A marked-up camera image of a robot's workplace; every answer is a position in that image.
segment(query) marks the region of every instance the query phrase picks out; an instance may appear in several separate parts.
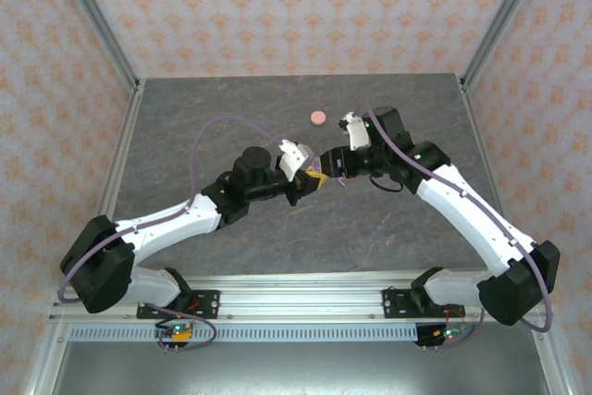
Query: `patterned wallpaper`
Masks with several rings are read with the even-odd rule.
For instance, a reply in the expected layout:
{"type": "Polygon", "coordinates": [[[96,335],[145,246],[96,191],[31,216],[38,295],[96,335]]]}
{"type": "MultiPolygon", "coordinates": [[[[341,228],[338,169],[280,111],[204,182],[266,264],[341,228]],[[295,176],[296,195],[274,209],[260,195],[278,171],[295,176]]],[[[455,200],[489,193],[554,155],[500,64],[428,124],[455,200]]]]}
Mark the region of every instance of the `patterned wallpaper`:
{"type": "Polygon", "coordinates": [[[510,220],[561,249],[555,319],[592,388],[592,0],[524,0],[472,90],[510,220]]]}
{"type": "Polygon", "coordinates": [[[98,0],[141,77],[463,74],[501,0],[98,0]]]}
{"type": "Polygon", "coordinates": [[[129,91],[76,0],[0,0],[0,392],[20,394],[129,91]]]}

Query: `pink disc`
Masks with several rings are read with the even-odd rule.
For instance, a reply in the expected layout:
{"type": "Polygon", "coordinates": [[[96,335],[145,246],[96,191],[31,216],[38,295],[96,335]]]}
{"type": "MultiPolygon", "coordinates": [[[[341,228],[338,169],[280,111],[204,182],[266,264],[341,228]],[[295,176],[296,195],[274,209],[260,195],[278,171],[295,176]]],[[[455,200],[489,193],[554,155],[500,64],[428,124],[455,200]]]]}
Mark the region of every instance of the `pink disc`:
{"type": "Polygon", "coordinates": [[[322,111],[316,110],[311,115],[311,122],[313,122],[315,125],[323,125],[326,120],[327,116],[325,116],[325,113],[323,113],[322,111]]]}

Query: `perforated metal strip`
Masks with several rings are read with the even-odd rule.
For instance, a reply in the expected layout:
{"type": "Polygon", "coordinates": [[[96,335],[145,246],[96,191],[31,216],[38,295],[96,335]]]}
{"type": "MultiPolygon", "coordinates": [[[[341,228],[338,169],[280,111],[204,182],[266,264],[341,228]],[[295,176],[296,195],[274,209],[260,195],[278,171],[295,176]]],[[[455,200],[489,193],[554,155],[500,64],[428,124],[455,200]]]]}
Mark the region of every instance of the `perforated metal strip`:
{"type": "MultiPolygon", "coordinates": [[[[417,340],[415,324],[229,324],[219,325],[219,342],[355,342],[417,340]]],[[[152,342],[158,329],[145,324],[77,324],[72,326],[69,341],[73,342],[152,342]]],[[[193,328],[192,341],[209,338],[205,326],[193,328]]]]}

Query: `enclosure wall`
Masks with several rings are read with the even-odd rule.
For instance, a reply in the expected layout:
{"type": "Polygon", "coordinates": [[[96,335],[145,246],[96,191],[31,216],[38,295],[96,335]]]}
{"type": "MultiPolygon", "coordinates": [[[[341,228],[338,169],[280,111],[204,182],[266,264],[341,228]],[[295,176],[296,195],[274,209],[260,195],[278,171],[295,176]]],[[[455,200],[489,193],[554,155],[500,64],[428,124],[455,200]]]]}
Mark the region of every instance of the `enclosure wall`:
{"type": "Polygon", "coordinates": [[[524,0],[470,93],[509,219],[561,250],[554,315],[589,393],[592,0],[524,0]]]}
{"type": "Polygon", "coordinates": [[[98,0],[141,77],[463,74],[502,0],[98,0]]]}
{"type": "Polygon", "coordinates": [[[0,0],[0,391],[22,393],[130,96],[76,0],[0,0]]]}

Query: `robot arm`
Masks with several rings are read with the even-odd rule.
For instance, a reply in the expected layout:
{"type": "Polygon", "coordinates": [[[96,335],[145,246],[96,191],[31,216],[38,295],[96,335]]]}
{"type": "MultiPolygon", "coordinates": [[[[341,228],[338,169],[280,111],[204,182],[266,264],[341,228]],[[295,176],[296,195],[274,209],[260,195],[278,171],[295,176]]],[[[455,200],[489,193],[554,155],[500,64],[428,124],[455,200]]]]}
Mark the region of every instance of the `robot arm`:
{"type": "Polygon", "coordinates": [[[434,143],[414,144],[396,109],[381,107],[374,112],[381,128],[402,153],[438,177],[460,186],[462,191],[456,192],[403,160],[385,143],[368,115],[356,117],[350,113],[341,120],[339,126],[350,136],[351,143],[323,154],[322,172],[332,178],[389,175],[393,181],[436,208],[479,253],[487,271],[452,272],[435,267],[419,277],[415,281],[414,301],[420,309],[425,308],[421,305],[429,304],[480,306],[502,324],[513,325],[542,299],[534,273],[514,246],[519,242],[530,254],[549,292],[553,289],[559,265],[559,251],[550,241],[537,245],[499,215],[471,188],[434,143]],[[467,195],[480,202],[513,239],[508,241],[493,220],[466,199],[467,195]]]}
{"type": "Polygon", "coordinates": [[[184,309],[183,291],[188,286],[174,269],[151,270],[138,264],[171,244],[238,221],[247,215],[252,202],[285,195],[296,205],[301,197],[316,191],[320,179],[304,171],[313,161],[310,148],[284,140],[279,149],[283,155],[276,168],[271,168],[267,150],[247,148],[232,170],[188,202],[116,223],[106,216],[92,219],[60,265],[65,275],[100,241],[117,233],[122,236],[93,255],[71,280],[87,311],[103,312],[120,301],[173,304],[175,310],[184,309]]]}

